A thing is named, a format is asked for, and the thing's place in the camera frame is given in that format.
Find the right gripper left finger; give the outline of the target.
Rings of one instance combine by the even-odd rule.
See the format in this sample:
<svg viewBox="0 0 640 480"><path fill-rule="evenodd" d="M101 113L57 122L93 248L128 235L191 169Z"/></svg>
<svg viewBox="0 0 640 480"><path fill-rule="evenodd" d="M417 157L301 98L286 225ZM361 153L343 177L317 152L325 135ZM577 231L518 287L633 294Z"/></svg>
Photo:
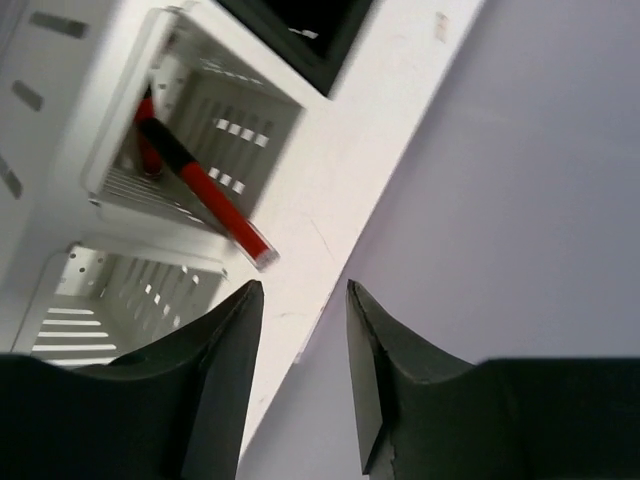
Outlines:
<svg viewBox="0 0 640 480"><path fill-rule="evenodd" d="M106 365L1 358L5 479L232 479L261 337L251 280Z"/></svg>

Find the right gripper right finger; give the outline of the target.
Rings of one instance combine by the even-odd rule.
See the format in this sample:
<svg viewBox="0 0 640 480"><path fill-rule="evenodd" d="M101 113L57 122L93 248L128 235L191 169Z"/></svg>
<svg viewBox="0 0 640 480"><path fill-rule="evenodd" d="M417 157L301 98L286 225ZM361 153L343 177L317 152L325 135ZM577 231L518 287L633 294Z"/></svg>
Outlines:
<svg viewBox="0 0 640 480"><path fill-rule="evenodd" d="M472 364L358 282L346 329L362 473L372 479L635 479L635 358Z"/></svg>

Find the red lip gloss tube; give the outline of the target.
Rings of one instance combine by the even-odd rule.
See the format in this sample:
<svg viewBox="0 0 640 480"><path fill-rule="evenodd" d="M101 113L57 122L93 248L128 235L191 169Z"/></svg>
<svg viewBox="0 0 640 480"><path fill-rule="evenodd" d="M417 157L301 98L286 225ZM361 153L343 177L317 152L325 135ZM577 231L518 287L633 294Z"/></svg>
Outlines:
<svg viewBox="0 0 640 480"><path fill-rule="evenodd" d="M146 119L139 124L139 130L258 271L279 260L279 253L160 120Z"/></svg>

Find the dark red lip gloss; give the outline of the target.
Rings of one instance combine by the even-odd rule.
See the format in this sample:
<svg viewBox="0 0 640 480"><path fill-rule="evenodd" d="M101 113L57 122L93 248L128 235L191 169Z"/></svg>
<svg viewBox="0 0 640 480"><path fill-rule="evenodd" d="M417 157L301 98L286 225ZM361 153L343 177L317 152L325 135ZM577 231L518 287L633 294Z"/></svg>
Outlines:
<svg viewBox="0 0 640 480"><path fill-rule="evenodd" d="M155 117L152 85L148 84L145 93L138 105L134 116L136 130L136 142L140 154L142 172L150 178L158 178L162 175L163 161L154 147L139 130L139 124L149 118Z"/></svg>

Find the white organizer box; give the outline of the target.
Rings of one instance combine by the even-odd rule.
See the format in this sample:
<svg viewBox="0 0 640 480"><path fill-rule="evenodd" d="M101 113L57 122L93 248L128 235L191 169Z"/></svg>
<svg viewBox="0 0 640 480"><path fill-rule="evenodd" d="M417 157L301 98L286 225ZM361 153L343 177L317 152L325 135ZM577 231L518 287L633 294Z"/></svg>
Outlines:
<svg viewBox="0 0 640 480"><path fill-rule="evenodd" d="M134 115L158 119L260 231L305 85L213 1L1 5L1 348L47 353L55 308L167 333L244 263L170 170L147 176Z"/></svg>

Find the black organizer box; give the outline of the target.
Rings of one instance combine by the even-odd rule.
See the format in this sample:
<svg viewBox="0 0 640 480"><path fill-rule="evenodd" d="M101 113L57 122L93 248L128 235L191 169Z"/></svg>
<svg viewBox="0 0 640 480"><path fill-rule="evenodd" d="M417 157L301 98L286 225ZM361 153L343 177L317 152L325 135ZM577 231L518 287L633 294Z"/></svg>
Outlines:
<svg viewBox="0 0 640 480"><path fill-rule="evenodd" d="M259 40L328 97L373 0L219 0Z"/></svg>

